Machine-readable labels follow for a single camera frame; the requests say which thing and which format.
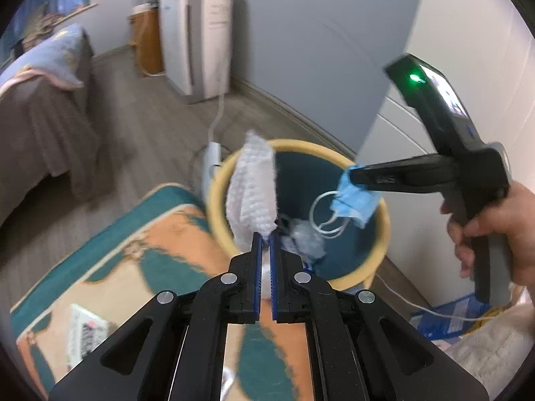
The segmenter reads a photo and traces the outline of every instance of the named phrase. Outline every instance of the rug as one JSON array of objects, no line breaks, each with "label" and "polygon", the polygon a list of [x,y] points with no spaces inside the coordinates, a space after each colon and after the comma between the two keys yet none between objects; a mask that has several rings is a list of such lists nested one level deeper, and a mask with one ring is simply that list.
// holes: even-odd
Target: rug
[{"label": "rug", "polygon": [[[164,184],[50,270],[11,309],[17,346],[47,396],[67,372],[70,306],[121,325],[157,292],[195,291],[227,271],[201,202]],[[314,398],[304,325],[276,324],[263,300],[260,321],[228,327],[224,366],[236,380],[229,401]]]}]

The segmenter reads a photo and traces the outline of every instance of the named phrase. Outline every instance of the mask ear loop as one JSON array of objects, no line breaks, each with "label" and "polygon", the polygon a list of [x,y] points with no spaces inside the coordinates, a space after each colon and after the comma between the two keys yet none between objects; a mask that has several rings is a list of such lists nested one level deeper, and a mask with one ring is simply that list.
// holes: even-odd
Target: mask ear loop
[{"label": "mask ear loop", "polygon": [[338,213],[337,212],[333,212],[333,215],[331,216],[331,218],[329,220],[327,220],[326,222],[321,223],[319,226],[314,221],[314,210],[316,209],[316,205],[318,204],[318,202],[321,199],[323,199],[324,197],[326,197],[326,196],[337,195],[337,194],[338,194],[338,191],[326,191],[325,193],[320,194],[314,200],[314,202],[312,202],[312,205],[310,206],[310,211],[309,211],[309,215],[308,215],[308,219],[310,221],[310,224],[311,224],[312,228],[317,233],[323,235],[323,237],[325,239],[338,238],[340,235],[342,235],[343,231],[345,230],[346,226],[349,223],[349,219],[344,219],[342,225],[337,227],[337,228],[335,228],[335,229],[332,229],[332,230],[324,230],[324,229],[322,229],[323,226],[330,225],[330,224],[332,224],[332,223],[334,223],[336,221],[336,219],[338,218]]}]

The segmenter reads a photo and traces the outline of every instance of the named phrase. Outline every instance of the blue pillow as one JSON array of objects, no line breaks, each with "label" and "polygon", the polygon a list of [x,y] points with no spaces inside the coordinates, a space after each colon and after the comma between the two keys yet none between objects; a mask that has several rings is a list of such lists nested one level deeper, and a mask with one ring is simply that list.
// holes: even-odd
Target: blue pillow
[{"label": "blue pillow", "polygon": [[83,37],[84,29],[79,24],[62,28],[9,65],[0,74],[0,86],[22,69],[31,67],[46,71],[77,88],[83,87],[83,82],[76,77]]}]

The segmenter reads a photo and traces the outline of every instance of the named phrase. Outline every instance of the white appliance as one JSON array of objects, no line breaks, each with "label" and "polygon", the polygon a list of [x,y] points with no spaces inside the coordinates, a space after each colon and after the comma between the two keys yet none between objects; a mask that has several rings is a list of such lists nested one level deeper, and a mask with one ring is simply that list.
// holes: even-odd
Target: white appliance
[{"label": "white appliance", "polygon": [[169,82],[189,104],[218,96],[221,86],[227,93],[232,0],[160,0],[159,6]]}]

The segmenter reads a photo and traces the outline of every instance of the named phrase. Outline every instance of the white mesh fabric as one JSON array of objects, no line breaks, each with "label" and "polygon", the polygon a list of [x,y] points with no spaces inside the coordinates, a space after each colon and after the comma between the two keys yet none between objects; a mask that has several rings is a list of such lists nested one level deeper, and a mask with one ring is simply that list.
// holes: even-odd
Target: white mesh fabric
[{"label": "white mesh fabric", "polygon": [[267,239],[276,227],[275,152],[253,131],[245,136],[228,186],[226,215],[236,246],[244,252],[251,249],[254,232]]}]

